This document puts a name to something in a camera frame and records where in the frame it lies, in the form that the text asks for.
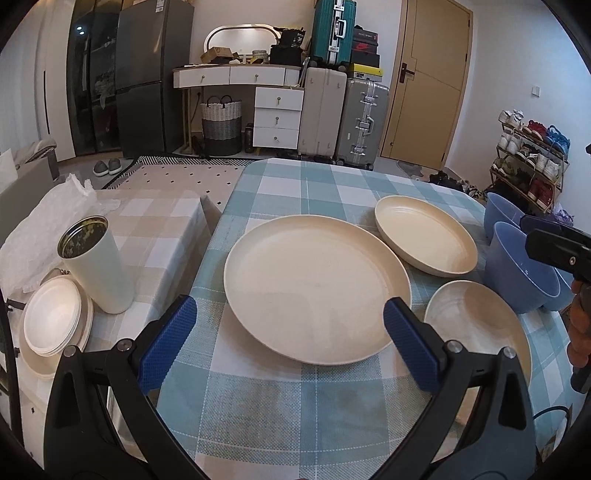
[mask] blue gripper pad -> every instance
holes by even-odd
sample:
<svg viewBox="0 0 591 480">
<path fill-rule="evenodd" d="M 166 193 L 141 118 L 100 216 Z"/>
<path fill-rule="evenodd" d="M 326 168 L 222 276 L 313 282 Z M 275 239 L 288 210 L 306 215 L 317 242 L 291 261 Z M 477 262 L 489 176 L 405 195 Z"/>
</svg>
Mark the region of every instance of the blue gripper pad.
<svg viewBox="0 0 591 480">
<path fill-rule="evenodd" d="M 384 326 L 418 387 L 437 393 L 440 386 L 437 358 L 413 326 L 413 320 L 393 300 L 384 305 Z"/>
<path fill-rule="evenodd" d="M 160 388 L 196 320 L 197 304 L 187 296 L 142 357 L 138 384 L 144 395 Z"/>
</svg>

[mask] beige suitcase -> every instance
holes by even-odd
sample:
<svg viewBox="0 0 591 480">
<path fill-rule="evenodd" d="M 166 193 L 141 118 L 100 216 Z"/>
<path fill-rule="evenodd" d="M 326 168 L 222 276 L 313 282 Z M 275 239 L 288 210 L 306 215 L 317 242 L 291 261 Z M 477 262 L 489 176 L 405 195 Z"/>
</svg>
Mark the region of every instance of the beige suitcase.
<svg viewBox="0 0 591 480">
<path fill-rule="evenodd" d="M 306 71 L 298 153 L 334 156 L 346 87 L 346 73 L 315 68 Z"/>
</svg>

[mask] dresser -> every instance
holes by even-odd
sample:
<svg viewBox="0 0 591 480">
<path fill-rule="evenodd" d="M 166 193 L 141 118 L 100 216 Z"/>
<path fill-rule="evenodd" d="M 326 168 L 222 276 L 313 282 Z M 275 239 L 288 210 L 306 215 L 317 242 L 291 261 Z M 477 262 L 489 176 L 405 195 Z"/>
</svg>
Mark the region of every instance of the dresser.
<svg viewBox="0 0 591 480">
<path fill-rule="evenodd" d="M 304 90 L 257 87 L 255 96 L 255 147 L 297 149 Z"/>
<path fill-rule="evenodd" d="M 299 79 L 300 68 L 283 65 L 196 65 L 175 69 L 174 87 L 185 93 L 186 143 L 191 144 L 191 88 L 253 85 L 253 146 L 296 149 L 304 100 L 304 89 L 297 86 Z"/>
</svg>

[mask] beige plate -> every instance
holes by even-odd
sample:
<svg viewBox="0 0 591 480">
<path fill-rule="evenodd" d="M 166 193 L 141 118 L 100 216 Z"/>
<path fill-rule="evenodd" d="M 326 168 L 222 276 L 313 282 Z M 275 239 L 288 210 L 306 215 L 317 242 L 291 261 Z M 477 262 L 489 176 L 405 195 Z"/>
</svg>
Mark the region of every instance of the beige plate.
<svg viewBox="0 0 591 480">
<path fill-rule="evenodd" d="M 496 355 L 505 346 L 513 347 L 530 384 L 531 351 L 521 322 L 511 307 L 484 285 L 467 280 L 445 284 L 431 298 L 425 323 L 445 342 L 458 340 L 474 353 Z M 456 417 L 460 423 L 468 421 L 477 393 L 476 388 L 466 392 Z"/>
<path fill-rule="evenodd" d="M 375 222 L 392 250 L 431 275 L 457 277 L 478 263 L 470 234 L 430 203 L 399 195 L 384 197 L 375 206 Z"/>
<path fill-rule="evenodd" d="M 411 304 L 401 261 L 377 237 L 334 218 L 293 215 L 257 226 L 224 269 L 228 303 L 253 337 L 317 365 L 358 362 L 391 343 L 382 310 Z"/>
<path fill-rule="evenodd" d="M 82 289 L 78 282 L 71 275 L 66 278 L 72 280 L 82 295 L 82 308 L 80 309 L 80 321 L 76 327 L 76 331 L 72 336 L 70 345 L 77 345 L 81 351 L 84 351 L 88 338 L 90 337 L 90 328 L 92 327 L 92 319 L 95 308 L 90 296 Z M 37 355 L 31 347 L 29 347 L 25 339 L 24 322 L 21 322 L 19 328 L 19 342 L 22 359 L 33 370 L 35 375 L 43 380 L 53 380 L 56 376 L 57 365 L 60 362 L 61 352 L 52 356 Z"/>
</svg>

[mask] screw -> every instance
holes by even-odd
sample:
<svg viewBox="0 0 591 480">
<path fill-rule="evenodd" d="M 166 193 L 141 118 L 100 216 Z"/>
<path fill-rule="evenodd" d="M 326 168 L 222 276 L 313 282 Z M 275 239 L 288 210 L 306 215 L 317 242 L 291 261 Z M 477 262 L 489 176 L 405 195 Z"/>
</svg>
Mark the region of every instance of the screw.
<svg viewBox="0 0 591 480">
<path fill-rule="evenodd" d="M 123 340 L 119 340 L 119 342 L 117 342 L 117 350 L 120 352 L 126 352 L 127 350 L 131 349 L 133 344 L 134 343 L 131 341 L 131 339 L 124 338 Z"/>
<path fill-rule="evenodd" d="M 457 340 L 449 340 L 446 344 L 447 349 L 452 353 L 460 353 L 464 346 Z"/>
<path fill-rule="evenodd" d="M 70 358 L 76 353 L 76 347 L 74 345 L 68 345 L 64 348 L 64 356 Z"/>
<path fill-rule="evenodd" d="M 514 348 L 506 346 L 503 348 L 503 355 L 505 355 L 507 358 L 515 358 L 517 356 L 517 352 Z"/>
</svg>

